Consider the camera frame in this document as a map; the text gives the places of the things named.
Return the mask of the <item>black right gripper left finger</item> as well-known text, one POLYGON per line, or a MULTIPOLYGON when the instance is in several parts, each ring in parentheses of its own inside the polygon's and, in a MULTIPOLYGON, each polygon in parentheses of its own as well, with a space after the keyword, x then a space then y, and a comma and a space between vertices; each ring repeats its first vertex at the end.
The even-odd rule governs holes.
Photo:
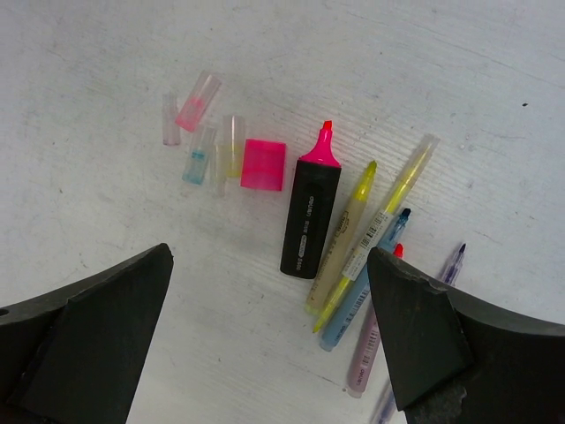
POLYGON ((161 243, 1 308, 3 423, 125 423, 169 289, 161 243))

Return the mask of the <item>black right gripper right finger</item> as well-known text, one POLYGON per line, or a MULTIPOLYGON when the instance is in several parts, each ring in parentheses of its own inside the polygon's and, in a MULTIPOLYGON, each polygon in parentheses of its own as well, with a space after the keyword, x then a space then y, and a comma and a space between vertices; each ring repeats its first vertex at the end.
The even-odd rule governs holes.
POLYGON ((367 260, 395 395, 409 423, 562 423, 564 327, 444 284, 382 249, 367 260))

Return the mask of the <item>grey black pen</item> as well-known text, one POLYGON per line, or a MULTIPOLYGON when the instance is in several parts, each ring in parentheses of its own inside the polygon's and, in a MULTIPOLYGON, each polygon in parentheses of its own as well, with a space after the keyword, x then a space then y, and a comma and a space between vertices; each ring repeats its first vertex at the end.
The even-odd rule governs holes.
MULTIPOLYGON (((457 276, 463 266, 463 258, 466 244, 462 245, 455 251, 453 256, 448 260, 447 265, 442 271, 440 280, 447 285, 453 286, 457 276)), ((370 422, 375 424, 384 424, 391 421, 392 416, 396 412, 396 401, 392 389, 390 379, 384 386, 383 391, 377 401, 376 409, 370 422)))

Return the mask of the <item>red pen clear cap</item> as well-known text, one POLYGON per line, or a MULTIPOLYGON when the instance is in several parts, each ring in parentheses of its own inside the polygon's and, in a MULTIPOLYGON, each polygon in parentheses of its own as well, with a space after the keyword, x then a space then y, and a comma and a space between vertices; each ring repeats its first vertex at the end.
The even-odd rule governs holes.
MULTIPOLYGON (((397 243, 392 253, 402 259, 403 245, 397 243)), ((371 300, 367 266, 362 269, 355 283, 361 283, 363 300, 371 300)), ((347 391, 353 398, 361 398, 365 392, 379 344, 380 331, 373 304, 369 302, 347 377, 347 391)))

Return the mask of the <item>blue pen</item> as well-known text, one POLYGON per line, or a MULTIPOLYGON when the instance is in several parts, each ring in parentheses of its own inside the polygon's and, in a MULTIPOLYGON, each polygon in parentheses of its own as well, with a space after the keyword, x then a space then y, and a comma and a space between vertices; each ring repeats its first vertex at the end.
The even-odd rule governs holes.
MULTIPOLYGON (((389 253, 395 251, 399 238, 409 221, 410 214, 411 209, 404 208, 395 217, 393 223, 389 225, 377 244, 378 248, 389 253)), ((323 331, 320 338, 320 347, 323 350, 331 352, 338 345, 369 293, 369 276, 367 265, 365 265, 323 331)))

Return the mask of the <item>yellow highlighter pen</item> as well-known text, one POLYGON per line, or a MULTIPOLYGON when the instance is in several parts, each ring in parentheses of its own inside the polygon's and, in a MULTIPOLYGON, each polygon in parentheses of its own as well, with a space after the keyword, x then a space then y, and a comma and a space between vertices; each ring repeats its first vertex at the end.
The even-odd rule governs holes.
POLYGON ((326 256, 320 265, 318 275, 305 302, 305 310, 309 314, 317 315, 321 311, 328 294, 339 278, 350 243, 373 188, 376 171, 377 163, 375 161, 369 162, 339 219, 326 256))

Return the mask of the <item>thin yellow pen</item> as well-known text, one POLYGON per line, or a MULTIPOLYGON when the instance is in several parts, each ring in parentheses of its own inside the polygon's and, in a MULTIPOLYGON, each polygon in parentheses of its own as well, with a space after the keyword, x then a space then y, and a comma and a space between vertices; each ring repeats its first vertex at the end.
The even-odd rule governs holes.
POLYGON ((432 158, 433 152, 440 141, 439 137, 429 133, 423 136, 411 158, 404 165, 395 183, 381 202, 363 238, 356 245, 351 257, 344 265, 341 278, 335 288, 329 293, 318 320, 313 326, 313 333, 317 333, 322 329, 335 310, 341 305, 344 296, 358 278, 362 268, 366 265, 369 252, 379 243, 384 232, 389 227, 389 221, 396 214, 406 196, 418 181, 420 174, 432 158))

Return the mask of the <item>black pink highlighter body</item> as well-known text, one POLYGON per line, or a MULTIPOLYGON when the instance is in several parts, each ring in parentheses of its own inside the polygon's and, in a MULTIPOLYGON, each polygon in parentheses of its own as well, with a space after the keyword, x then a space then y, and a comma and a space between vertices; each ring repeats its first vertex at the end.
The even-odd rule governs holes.
POLYGON ((332 137, 333 123, 326 121, 314 148, 296 162, 280 262, 288 276, 314 279, 319 269, 342 172, 332 137))

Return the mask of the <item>thin clear pen cap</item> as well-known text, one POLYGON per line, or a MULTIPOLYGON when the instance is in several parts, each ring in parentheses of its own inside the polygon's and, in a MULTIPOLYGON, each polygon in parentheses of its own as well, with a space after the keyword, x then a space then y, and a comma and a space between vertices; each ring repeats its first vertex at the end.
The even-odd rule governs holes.
POLYGON ((226 186, 226 157, 224 147, 221 144, 214 145, 212 157, 211 178, 213 180, 213 188, 218 197, 223 197, 226 186))

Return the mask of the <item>clear blue pen cap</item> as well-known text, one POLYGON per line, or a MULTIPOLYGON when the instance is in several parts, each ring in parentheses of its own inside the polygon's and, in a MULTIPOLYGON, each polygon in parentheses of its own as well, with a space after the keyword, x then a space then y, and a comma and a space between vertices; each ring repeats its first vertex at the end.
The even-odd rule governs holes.
POLYGON ((186 183, 201 186, 207 172, 208 160, 215 143, 216 128, 211 125, 199 125, 192 136, 189 154, 182 174, 186 183))

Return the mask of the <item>pink highlighter cap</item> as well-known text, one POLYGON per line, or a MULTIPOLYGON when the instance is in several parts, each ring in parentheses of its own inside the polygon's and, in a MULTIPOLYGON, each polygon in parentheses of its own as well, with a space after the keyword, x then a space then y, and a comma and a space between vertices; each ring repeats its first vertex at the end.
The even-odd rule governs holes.
POLYGON ((240 185, 244 188, 281 192, 287 146, 285 143, 247 139, 240 185))

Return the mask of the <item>clear purple pen cap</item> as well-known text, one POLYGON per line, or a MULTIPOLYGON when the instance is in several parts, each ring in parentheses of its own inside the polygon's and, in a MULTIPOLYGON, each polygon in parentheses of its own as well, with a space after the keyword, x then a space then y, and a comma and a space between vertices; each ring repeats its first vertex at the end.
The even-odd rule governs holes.
POLYGON ((177 95, 168 92, 162 96, 162 142, 165 146, 181 143, 180 129, 176 124, 178 114, 177 95))

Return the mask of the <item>clear yellow pen cap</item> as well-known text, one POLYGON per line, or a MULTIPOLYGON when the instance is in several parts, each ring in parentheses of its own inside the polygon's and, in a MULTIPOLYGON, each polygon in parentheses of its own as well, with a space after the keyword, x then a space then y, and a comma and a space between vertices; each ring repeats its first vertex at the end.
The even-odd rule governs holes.
POLYGON ((226 176, 239 178, 245 150, 245 120, 237 115, 223 118, 223 166, 226 176))

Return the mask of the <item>clear pink pen cap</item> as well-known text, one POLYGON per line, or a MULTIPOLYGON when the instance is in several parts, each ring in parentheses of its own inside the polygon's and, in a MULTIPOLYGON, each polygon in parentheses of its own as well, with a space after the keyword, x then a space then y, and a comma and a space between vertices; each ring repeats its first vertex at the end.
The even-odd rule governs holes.
POLYGON ((221 84, 213 73, 203 71, 179 111, 175 123, 187 132, 194 133, 221 84))

